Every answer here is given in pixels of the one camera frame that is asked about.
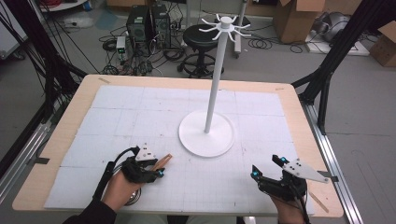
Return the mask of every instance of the table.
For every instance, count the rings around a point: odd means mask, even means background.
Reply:
[[[15,210],[49,211],[44,208],[44,203],[49,196],[60,164],[70,148],[96,92],[102,85],[209,90],[211,81],[165,77],[86,76],[41,153],[42,158],[49,158],[49,163],[35,165],[12,204]],[[300,159],[309,163],[316,170],[326,171],[326,166],[320,156],[317,143],[305,118],[297,94],[290,84],[221,81],[219,88],[230,91],[277,94]],[[314,199],[315,217],[340,217],[344,214],[332,185],[308,181],[308,190],[310,196]]]

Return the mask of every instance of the floor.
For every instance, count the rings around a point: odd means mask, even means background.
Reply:
[[[56,14],[81,11],[73,9]],[[97,70],[106,65],[106,52],[99,41],[111,30],[121,27],[125,13],[108,11],[104,7],[90,11],[93,26],[74,29],[70,36],[87,55]],[[213,16],[203,14],[212,20]],[[271,24],[265,18],[249,18],[250,30]],[[274,37],[272,27],[251,31],[265,37]],[[75,66],[91,74],[97,72],[84,56],[61,34],[72,62]],[[370,48],[373,43],[362,41]],[[309,53],[290,46],[273,44],[269,49],[255,49],[247,39],[242,40],[242,53],[236,59],[233,43],[228,42],[224,58],[225,72],[222,79],[257,82],[291,83],[314,72],[326,55]],[[153,63],[158,70],[148,76],[187,77],[177,71],[177,63],[160,59]],[[371,56],[346,56],[336,70],[330,88],[326,118],[326,131],[335,156],[340,163],[346,182],[357,204],[363,222],[393,223],[396,219],[396,68],[381,66]],[[33,114],[44,102],[44,95],[29,60],[8,59],[0,61],[0,158],[15,142]],[[21,187],[31,166],[26,166],[22,175],[8,196],[0,204],[0,223],[62,223],[71,213],[17,212],[12,209],[12,201]],[[347,223],[344,217],[313,218],[313,223]],[[273,217],[258,217],[257,223],[276,223]]]

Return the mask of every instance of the black stool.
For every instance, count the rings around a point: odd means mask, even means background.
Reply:
[[[194,50],[198,50],[198,53],[191,54],[186,57],[183,62],[177,67],[178,72],[186,71],[189,77],[213,77],[213,70],[209,71],[208,66],[215,64],[215,58],[205,54],[206,52],[215,49],[218,46],[218,40],[213,40],[213,38],[218,34],[218,30],[211,32],[202,32],[199,29],[208,30],[213,28],[211,25],[198,24],[190,26],[184,31],[183,40],[184,42]],[[195,62],[188,62],[188,59],[192,57],[198,57]],[[205,62],[205,57],[209,59],[210,62]]]

